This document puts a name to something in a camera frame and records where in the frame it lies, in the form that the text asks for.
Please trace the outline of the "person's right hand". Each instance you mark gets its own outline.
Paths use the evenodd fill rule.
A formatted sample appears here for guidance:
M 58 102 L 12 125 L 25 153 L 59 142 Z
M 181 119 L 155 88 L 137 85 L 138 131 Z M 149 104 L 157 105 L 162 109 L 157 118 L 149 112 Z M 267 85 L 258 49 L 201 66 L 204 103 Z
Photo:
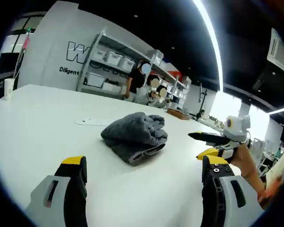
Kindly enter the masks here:
M 240 144 L 232 156 L 231 164 L 238 167 L 243 177 L 249 177 L 256 172 L 255 163 L 246 144 Z

